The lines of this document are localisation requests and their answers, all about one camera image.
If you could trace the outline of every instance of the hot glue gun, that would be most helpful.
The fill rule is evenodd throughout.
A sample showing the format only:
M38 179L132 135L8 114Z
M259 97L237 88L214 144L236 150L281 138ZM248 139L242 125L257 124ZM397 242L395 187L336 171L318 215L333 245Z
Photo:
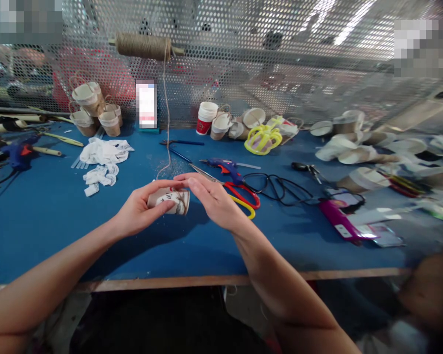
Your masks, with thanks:
M236 169L236 162L230 160L223 160L219 158L200 160L200 162L203 162L212 167L220 167L221 173L230 174L231 179L233 180L233 183L235 185L243 184L243 176L238 173L238 170Z

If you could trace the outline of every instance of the paper scraps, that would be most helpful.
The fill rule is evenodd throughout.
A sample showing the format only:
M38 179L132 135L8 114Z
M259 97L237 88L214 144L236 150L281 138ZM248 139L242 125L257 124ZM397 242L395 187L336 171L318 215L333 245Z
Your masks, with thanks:
M126 140L103 141L89 138L89 144L81 152L79 159L89 165L120 163L128 158L128 152L135 151Z
M96 194L98 191L99 191L99 184L93 183L84 190L84 193L86 197L90 197L91 195Z
M99 183L113 186L117 182L117 174L120 172L117 163L125 161L129 151L135 149L126 140L103 141L94 137L89 139L89 144L84 147L79 159L89 165L99 165L83 176L85 183L89 185L84 190L87 197L99 191Z
M97 185L97 190L94 191L94 189L90 189L92 191L92 194L95 194L99 191L99 183L106 186L109 185L112 187L117 182L117 174L120 171L117 165L115 164L106 164L105 166L97 166L95 169L87 172L83 179L86 184L89 186ZM91 196L92 194L89 194L89 187L84 190L85 195L87 197Z

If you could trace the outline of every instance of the perforated metal mesh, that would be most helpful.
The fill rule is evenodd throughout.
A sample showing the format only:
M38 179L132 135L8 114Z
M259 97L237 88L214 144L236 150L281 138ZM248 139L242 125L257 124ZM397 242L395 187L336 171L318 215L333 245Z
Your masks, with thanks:
M166 67L174 126L194 125L205 100L229 103L235 114L256 106L307 124L361 109L372 126L443 85L393 76L397 19L443 19L443 6L428 0L63 0L62 45L0 45L0 105L66 112L68 79L83 70L115 97L126 118L134 117L135 80L161 84L163 64L119 55L108 39L122 31L167 36L185 49L185 57Z

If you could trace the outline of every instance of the blue tabletop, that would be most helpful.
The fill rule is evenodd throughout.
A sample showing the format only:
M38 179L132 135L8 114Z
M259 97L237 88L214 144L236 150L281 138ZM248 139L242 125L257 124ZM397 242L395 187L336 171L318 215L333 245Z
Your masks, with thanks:
M55 124L53 132L86 142L74 126ZM126 139L135 151L119 164L114 186L84 195L83 175L87 170L70 166L82 148L43 137L36 145L61 150L63 157L40 155L31 169L5 182L0 188L0 284L7 284L53 253L77 240L118 212L130 193L153 180L167 163L165 146L158 144L166 133L143 134L129 125L117 139ZM233 159L261 166L261 172L277 174L323 196L322 187L308 173L293 171L292 161L315 164L326 178L335 181L349 173L350 167L338 162L324 163L314 153L323 143L301 132L286 145L267 156L248 152L242 142L226 138L213 141L195 130L171 130L171 139L204 142L205 146L177 144L176 149L193 161L208 157ZM221 180L219 169L196 165ZM242 168L240 173L256 170ZM166 178L192 172L177 156L167 169ZM0 178L10 173L0 170ZM400 205L407 199L386 189L369 195L380 206ZM261 196L261 208L254 223L274 247L299 271L350 270L384 267L409 267L437 248L436 240L423 229L440 228L443 222L424 213L405 220L397 227L401 236L410 237L409 246L381 249L372 243L357 247L345 242L315 206L285 207ZM208 275L244 275L246 268L229 232L210 221L201 203L192 195L187 216L165 215L141 234L120 241L108 250L84 275L83 281L123 280Z

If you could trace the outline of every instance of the person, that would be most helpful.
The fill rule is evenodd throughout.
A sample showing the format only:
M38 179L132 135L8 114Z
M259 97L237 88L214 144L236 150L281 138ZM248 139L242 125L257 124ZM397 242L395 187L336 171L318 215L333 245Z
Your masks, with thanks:
M248 220L223 186L197 173L157 180L133 191L111 220L1 290L0 353L22 353L34 329L108 248L141 232L173 207L173 201L165 201L148 209L148 196L165 187L190 188L210 219L231 232L251 283L270 310L283 353L360 353L318 295Z

